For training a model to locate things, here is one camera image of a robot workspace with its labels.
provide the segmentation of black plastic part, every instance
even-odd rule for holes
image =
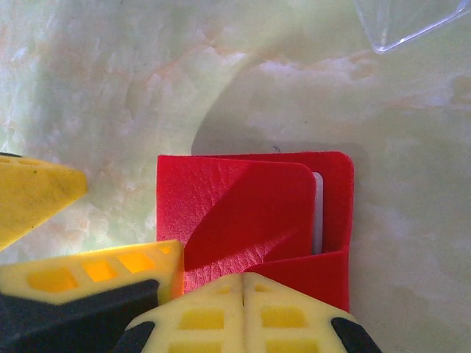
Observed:
[[[145,321],[132,329],[127,329],[111,353],[141,353],[154,328],[153,322]]]
[[[154,279],[61,305],[0,293],[1,353],[110,352],[136,316],[158,306]]]
[[[6,152],[0,152],[0,156],[21,158],[19,154],[6,153]]]
[[[347,353],[381,353],[381,350],[357,323],[346,318],[333,318],[330,322]]]

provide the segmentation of clear plastic container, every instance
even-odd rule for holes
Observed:
[[[378,53],[424,35],[471,10],[471,0],[355,0]]]

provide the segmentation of green marble countertop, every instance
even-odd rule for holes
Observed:
[[[352,0],[3,0],[0,150],[90,191],[0,262],[154,240],[158,154],[338,149],[353,314],[385,353],[469,353],[470,33],[378,56]]]

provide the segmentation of red leather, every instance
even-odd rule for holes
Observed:
[[[279,171],[286,171],[286,179],[290,176],[294,178],[290,171],[294,166],[303,167],[304,172],[307,168],[309,177],[306,174],[306,178],[310,182],[299,183],[294,178],[288,185],[280,183],[285,188],[275,187],[274,183],[280,172],[260,168],[252,169],[247,174],[247,170],[242,167],[245,164],[240,163],[250,162],[255,163],[252,168],[257,163],[275,163],[279,166]],[[354,170],[348,156],[330,151],[159,157],[158,163],[157,238],[180,239],[187,244],[185,267],[191,272],[189,288],[195,288],[223,274],[253,271],[323,302],[349,310],[348,255],[353,216]],[[323,249],[322,254],[318,255],[309,254],[311,247],[308,241],[297,240],[303,234],[311,239],[313,232],[315,181],[312,172],[320,173],[324,180]],[[237,195],[237,201],[227,195]],[[302,203],[294,202],[298,198]],[[258,223],[261,218],[254,216],[260,212],[259,207],[267,205],[276,205],[276,208],[286,210],[276,212],[272,208],[266,214],[263,220],[270,223],[271,228],[268,225],[262,227]],[[296,221],[301,223],[297,225],[300,228],[290,223]],[[309,227],[303,228],[303,224],[307,223]],[[288,229],[292,229],[286,228],[286,224],[292,225],[296,231],[286,233]],[[257,235],[261,229],[266,232]],[[269,231],[277,231],[280,239],[289,239],[292,244],[304,244],[302,246],[306,248],[297,249],[303,254],[294,255],[295,246],[289,252],[284,252],[278,246],[275,247],[276,251],[268,248],[261,256],[254,257],[258,252],[253,247],[256,249],[260,241],[269,239]]]
[[[309,255],[315,179],[302,164],[159,156],[157,239],[185,245],[185,290]]]

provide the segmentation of red leather wallet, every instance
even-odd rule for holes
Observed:
[[[324,183],[322,253],[314,255],[313,172]],[[253,271],[348,310],[353,174],[335,151],[159,156],[157,239],[185,244],[188,290]]]

